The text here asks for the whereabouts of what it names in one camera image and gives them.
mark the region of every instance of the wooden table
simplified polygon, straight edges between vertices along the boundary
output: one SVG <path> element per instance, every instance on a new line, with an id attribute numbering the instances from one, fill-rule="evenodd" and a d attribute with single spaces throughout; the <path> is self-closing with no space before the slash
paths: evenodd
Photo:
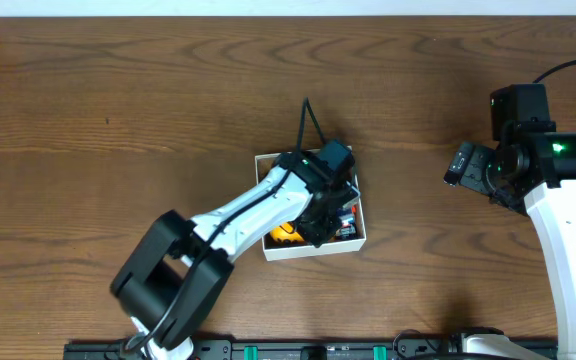
<path id="1" fill-rule="evenodd" d="M 131 334 L 108 285 L 145 230 L 253 186 L 304 96 L 355 150 L 368 241 L 270 263 L 257 244 L 203 330 L 555 336 L 529 220 L 442 176 L 462 141 L 491 144 L 491 91 L 574 58 L 576 18 L 0 19 L 0 359 Z M 546 84 L 576 131 L 576 68 Z"/>

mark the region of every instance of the cardboard box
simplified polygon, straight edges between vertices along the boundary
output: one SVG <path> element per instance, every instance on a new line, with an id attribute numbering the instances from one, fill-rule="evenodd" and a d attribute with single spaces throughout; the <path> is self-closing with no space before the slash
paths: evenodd
<path id="1" fill-rule="evenodd" d="M 257 177 L 257 184 L 263 180 L 275 161 L 275 158 L 279 156 L 277 154 L 266 154 L 255 156 L 255 173 Z M 352 176 L 352 182 L 355 187 L 361 192 L 359 184 L 357 182 L 357 175 Z M 357 251 L 361 249 L 363 244 L 366 242 L 366 226 L 364 224 L 364 214 L 363 207 L 361 205 L 361 197 L 357 203 L 357 214 L 355 218 L 355 226 L 357 228 L 358 238 L 355 240 L 335 240 L 333 242 L 327 242 L 322 244 L 319 248 L 312 245 L 284 245 L 277 244 L 270 235 L 266 234 L 261 239 L 263 244 L 264 254 L 266 255 L 266 260 L 283 260 L 283 259 L 293 259 L 306 256 L 317 256 L 317 255 L 328 255 L 328 254 L 338 254 L 344 252 Z"/>

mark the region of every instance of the green light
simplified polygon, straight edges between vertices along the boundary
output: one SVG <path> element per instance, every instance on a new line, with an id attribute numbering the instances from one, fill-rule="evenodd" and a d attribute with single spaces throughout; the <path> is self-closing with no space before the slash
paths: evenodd
<path id="1" fill-rule="evenodd" d="M 561 144 L 553 143 L 552 149 L 558 153 L 558 152 L 561 152 L 562 150 L 566 150 L 566 147 L 561 145 Z"/>

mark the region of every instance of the green tape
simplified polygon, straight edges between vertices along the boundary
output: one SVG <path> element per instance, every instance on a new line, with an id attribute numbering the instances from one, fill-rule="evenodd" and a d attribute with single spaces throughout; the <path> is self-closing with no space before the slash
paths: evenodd
<path id="1" fill-rule="evenodd" d="M 388 351 L 385 346 L 375 346 L 372 351 L 375 354 L 375 360 L 386 360 L 388 357 Z"/>
<path id="2" fill-rule="evenodd" d="M 244 360 L 257 360 L 256 346 L 246 346 L 244 348 Z"/>

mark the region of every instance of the white wall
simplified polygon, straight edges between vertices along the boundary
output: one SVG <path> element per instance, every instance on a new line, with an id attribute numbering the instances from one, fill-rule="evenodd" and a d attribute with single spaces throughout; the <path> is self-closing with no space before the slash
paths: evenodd
<path id="1" fill-rule="evenodd" d="M 576 0 L 0 0 L 0 16 L 576 15 Z"/>

